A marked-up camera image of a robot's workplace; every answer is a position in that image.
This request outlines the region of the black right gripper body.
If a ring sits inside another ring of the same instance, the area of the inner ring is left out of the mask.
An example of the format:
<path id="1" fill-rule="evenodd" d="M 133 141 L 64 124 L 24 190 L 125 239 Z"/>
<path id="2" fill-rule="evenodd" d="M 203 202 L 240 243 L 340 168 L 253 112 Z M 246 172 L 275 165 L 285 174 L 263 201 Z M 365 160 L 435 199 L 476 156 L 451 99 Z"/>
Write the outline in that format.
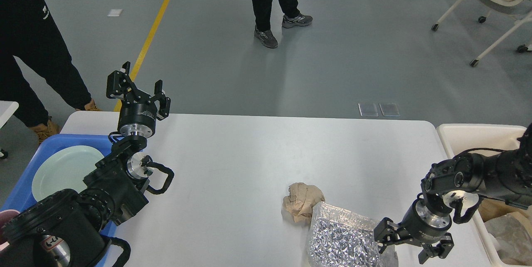
<path id="1" fill-rule="evenodd" d="M 424 205 L 423 199 L 416 199 L 401 220 L 401 227 L 407 231 L 406 242 L 411 245 L 434 244 L 451 228 L 450 216 L 437 216 Z"/>

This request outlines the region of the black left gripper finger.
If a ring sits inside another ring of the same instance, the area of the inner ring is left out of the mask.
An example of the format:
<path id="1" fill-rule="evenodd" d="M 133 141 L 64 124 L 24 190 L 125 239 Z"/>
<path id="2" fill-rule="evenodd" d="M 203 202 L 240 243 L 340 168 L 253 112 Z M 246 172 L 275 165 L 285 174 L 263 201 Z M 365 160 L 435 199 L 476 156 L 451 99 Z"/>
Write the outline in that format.
<path id="1" fill-rule="evenodd" d="M 171 106 L 171 98 L 167 97 L 162 86 L 163 81 L 158 80 L 154 86 L 154 95 L 148 99 L 148 104 L 152 108 L 156 119 L 159 121 L 168 117 Z"/>
<path id="2" fill-rule="evenodd" d="M 108 75 L 105 95 L 109 99 L 118 99 L 122 103 L 142 103 L 144 93 L 140 91 L 131 80 L 129 73 L 131 63 L 122 65 L 120 70 L 115 70 Z"/>

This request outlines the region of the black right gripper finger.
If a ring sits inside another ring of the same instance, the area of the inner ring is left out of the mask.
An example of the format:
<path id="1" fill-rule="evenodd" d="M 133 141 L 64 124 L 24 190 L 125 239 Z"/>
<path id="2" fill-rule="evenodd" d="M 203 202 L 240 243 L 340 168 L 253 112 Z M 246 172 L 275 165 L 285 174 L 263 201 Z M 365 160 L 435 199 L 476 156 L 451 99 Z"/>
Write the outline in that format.
<path id="1" fill-rule="evenodd" d="M 383 254 L 388 246 L 407 244 L 412 242 L 412 237 L 401 224 L 385 217 L 374 228 L 374 240 L 378 244 L 378 253 Z"/>
<path id="2" fill-rule="evenodd" d="M 454 247 L 454 242 L 451 234 L 445 234 L 436 246 L 427 243 L 422 243 L 421 246 L 423 250 L 418 254 L 418 261 L 423 265 L 429 258 L 445 259 Z"/>

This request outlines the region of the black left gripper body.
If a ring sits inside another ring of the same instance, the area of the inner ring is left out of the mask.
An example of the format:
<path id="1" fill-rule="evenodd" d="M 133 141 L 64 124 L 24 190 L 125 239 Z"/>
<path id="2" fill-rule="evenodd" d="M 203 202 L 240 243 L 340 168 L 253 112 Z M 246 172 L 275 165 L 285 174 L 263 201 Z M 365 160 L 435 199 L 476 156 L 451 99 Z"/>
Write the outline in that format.
<path id="1" fill-rule="evenodd" d="M 122 136 L 143 136 L 155 134 L 157 108 L 154 103 L 121 102 L 117 131 Z"/>

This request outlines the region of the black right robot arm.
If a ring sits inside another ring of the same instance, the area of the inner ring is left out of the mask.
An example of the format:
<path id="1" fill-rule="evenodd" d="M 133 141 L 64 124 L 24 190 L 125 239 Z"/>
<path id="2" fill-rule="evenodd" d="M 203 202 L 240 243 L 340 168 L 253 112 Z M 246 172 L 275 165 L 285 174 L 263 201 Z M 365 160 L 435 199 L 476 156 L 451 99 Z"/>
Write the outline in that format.
<path id="1" fill-rule="evenodd" d="M 515 150 L 496 149 L 484 156 L 467 149 L 451 159 L 433 163 L 421 180 L 421 192 L 401 222 L 383 218 L 374 229 L 378 252 L 391 245 L 421 247 L 422 265 L 429 258 L 444 259 L 454 247 L 451 225 L 469 222 L 483 199 L 499 200 L 514 208 L 531 205 L 531 127 Z"/>

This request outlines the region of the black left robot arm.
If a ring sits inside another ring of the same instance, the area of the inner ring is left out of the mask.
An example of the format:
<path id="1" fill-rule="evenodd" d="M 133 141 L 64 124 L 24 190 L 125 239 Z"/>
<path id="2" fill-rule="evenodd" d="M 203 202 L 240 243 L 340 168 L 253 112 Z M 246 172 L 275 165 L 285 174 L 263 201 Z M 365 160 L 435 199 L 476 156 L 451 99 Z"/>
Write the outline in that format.
<path id="1" fill-rule="evenodd" d="M 111 245 L 122 249 L 113 265 L 127 263 L 130 245 L 101 231 L 110 222 L 121 225 L 135 216 L 148 204 L 145 192 L 165 193 L 174 178 L 170 168 L 144 151 L 156 121 L 169 115 L 171 100 L 161 80 L 153 95 L 138 89 L 130 69 L 125 62 L 107 80 L 106 96 L 122 103 L 117 130 L 108 135 L 110 153 L 84 177 L 86 189 L 55 191 L 2 227 L 8 242 L 2 266 L 94 267 Z"/>

